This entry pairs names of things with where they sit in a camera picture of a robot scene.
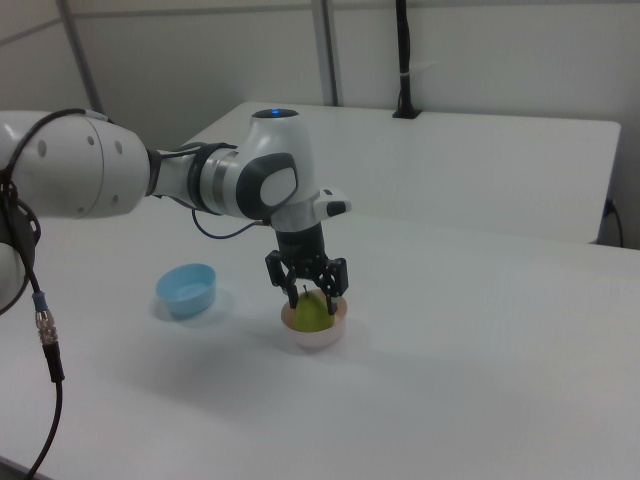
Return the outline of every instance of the white table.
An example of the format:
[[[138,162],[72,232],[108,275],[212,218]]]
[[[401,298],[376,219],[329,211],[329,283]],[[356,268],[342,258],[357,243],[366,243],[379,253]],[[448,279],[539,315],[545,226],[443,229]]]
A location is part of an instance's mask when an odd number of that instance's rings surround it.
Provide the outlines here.
[[[240,220],[213,219],[227,232]],[[37,267],[67,379],[54,479],[629,479],[640,472],[640,255],[349,214],[345,336],[279,321],[267,227],[211,241],[170,200],[46,221]],[[214,266],[219,302],[171,321],[160,275]],[[23,299],[0,321],[0,455],[30,465],[54,391]]]
[[[241,142],[238,106],[198,140]],[[305,118],[318,180],[354,211],[578,243],[598,237],[620,133],[613,122],[280,105]]]

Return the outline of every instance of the black stand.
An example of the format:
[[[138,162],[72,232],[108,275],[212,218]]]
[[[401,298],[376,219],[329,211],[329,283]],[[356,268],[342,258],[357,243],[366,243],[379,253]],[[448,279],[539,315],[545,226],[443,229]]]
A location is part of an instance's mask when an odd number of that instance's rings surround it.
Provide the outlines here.
[[[411,77],[409,76],[409,58],[411,57],[411,39],[407,21],[406,0],[396,0],[396,18],[398,21],[398,55],[400,58],[400,98],[398,110],[393,118],[414,119],[422,110],[416,110],[411,104]]]

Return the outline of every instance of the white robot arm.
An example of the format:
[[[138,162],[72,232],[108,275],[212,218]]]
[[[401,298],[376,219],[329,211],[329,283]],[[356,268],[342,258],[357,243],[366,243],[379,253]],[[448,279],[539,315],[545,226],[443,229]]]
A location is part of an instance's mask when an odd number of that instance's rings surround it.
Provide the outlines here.
[[[0,170],[45,115],[0,112]],[[348,287],[346,262],[326,256],[320,222],[349,211],[351,204],[338,191],[317,187],[309,135],[297,112],[255,113],[238,147],[193,144],[178,152],[147,150],[134,133],[105,120],[90,111],[63,116],[25,144],[11,180],[35,215],[122,215],[155,195],[195,210],[262,220],[276,231],[279,244],[279,251],[266,259],[273,285],[287,293],[295,308],[296,278],[313,280],[325,293],[329,312],[335,311]],[[32,235],[29,212],[19,209],[13,215],[22,235]],[[33,236],[27,243],[35,246],[39,232]],[[33,262],[33,253],[27,253]],[[0,218],[0,311],[16,297],[24,275],[6,219]]]

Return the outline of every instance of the wall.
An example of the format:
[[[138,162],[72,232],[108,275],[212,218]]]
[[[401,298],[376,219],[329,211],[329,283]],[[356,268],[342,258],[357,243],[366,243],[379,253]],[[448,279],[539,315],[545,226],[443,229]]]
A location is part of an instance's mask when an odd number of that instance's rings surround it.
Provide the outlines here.
[[[0,110],[90,107],[55,2],[0,1]]]
[[[247,100],[325,103],[309,0],[70,7],[106,112],[150,146],[178,146]]]
[[[158,148],[184,142],[245,100],[332,104],[335,96],[340,105],[394,108],[394,2],[329,1],[332,57],[323,3],[68,1],[100,103]],[[640,248],[640,4],[409,3],[417,106],[622,124],[611,195],[627,245]],[[0,108],[88,106],[55,2],[0,0],[0,8]],[[617,244],[612,219],[602,238]]]
[[[429,8],[424,5],[483,2],[417,3],[421,6],[408,13],[412,63],[423,68],[412,74],[414,105],[621,123],[611,195],[627,245],[640,248],[640,5],[502,1]],[[389,1],[334,2],[334,53],[345,106],[395,109],[392,6]],[[617,245],[613,219],[606,222],[603,240]]]

